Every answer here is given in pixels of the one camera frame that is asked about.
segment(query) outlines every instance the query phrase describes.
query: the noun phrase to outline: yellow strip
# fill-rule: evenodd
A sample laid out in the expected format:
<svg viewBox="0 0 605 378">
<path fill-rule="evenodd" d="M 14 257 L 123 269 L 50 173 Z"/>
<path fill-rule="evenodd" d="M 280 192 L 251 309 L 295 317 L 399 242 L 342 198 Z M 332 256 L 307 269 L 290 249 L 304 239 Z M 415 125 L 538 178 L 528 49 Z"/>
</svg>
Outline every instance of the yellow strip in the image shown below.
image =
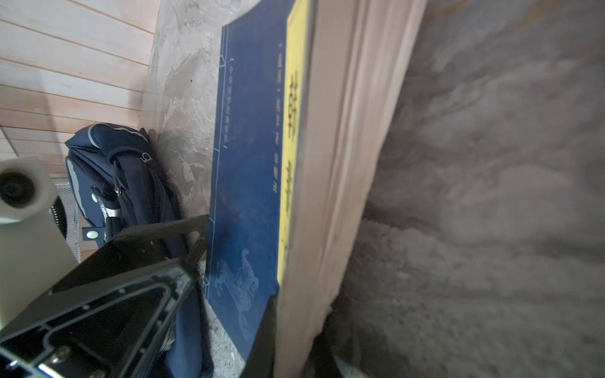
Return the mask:
<svg viewBox="0 0 605 378">
<path fill-rule="evenodd" d="M 277 281 L 282 283 L 286 270 L 292 191 L 296 172 L 298 135 L 300 132 L 301 98 L 309 27 L 310 0 L 296 0 L 286 26 L 286 76 L 284 79 L 284 128 L 281 150 L 280 247 L 277 260 Z"/>
</svg>

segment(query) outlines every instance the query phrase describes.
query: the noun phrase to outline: metal screw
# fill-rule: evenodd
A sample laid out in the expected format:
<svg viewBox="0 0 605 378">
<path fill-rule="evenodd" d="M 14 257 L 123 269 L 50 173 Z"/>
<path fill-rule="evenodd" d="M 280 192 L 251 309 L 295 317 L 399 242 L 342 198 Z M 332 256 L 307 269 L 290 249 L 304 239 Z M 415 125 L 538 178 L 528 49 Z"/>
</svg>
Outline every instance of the metal screw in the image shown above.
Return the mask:
<svg viewBox="0 0 605 378">
<path fill-rule="evenodd" d="M 50 363 L 61 363 L 67 360 L 67 357 L 69 357 L 70 354 L 71 348 L 67 345 L 63 345 L 54 351 L 53 355 L 50 357 Z"/>
<path fill-rule="evenodd" d="M 105 372 L 103 370 L 95 370 L 88 378 L 105 378 Z"/>
</svg>

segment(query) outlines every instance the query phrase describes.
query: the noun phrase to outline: blue backpack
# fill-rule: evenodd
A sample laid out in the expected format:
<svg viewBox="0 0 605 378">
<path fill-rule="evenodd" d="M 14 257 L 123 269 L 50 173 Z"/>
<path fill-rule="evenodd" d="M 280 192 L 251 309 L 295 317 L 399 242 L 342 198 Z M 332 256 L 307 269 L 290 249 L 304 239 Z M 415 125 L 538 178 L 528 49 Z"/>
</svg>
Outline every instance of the blue backpack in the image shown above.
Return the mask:
<svg viewBox="0 0 605 378">
<path fill-rule="evenodd" d="M 84 218 L 101 230 L 99 247 L 127 227 L 180 219 L 177 199 L 166 185 L 144 129 L 96 123 L 65 144 L 74 197 Z M 166 238 L 157 247 L 168 258 L 185 258 L 188 252 L 182 236 Z M 196 286 L 177 311 L 174 342 L 160 357 L 165 365 L 156 364 L 159 368 L 150 376 L 161 376 L 160 371 L 166 370 L 174 378 L 212 376 L 200 293 Z"/>
</svg>

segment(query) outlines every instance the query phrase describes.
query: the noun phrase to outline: blue book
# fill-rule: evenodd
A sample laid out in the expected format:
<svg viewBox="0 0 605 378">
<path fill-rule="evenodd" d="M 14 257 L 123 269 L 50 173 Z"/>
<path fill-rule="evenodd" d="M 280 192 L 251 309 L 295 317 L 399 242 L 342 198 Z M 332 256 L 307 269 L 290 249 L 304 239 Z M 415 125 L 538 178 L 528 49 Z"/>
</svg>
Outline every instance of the blue book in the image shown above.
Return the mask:
<svg viewBox="0 0 605 378">
<path fill-rule="evenodd" d="M 244 360 L 284 272 L 309 8 L 262 0 L 223 27 L 204 294 Z"/>
</svg>

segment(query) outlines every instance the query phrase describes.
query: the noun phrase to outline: white button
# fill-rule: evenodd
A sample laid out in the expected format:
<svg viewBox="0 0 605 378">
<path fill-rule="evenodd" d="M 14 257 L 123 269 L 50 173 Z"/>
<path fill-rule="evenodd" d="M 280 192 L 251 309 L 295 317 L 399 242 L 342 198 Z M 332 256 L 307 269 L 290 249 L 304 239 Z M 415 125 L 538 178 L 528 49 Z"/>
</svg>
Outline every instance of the white button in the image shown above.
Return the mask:
<svg viewBox="0 0 605 378">
<path fill-rule="evenodd" d="M 90 230 L 86 233 L 86 237 L 89 239 L 96 239 L 99 236 L 99 232 L 95 230 Z"/>
</svg>

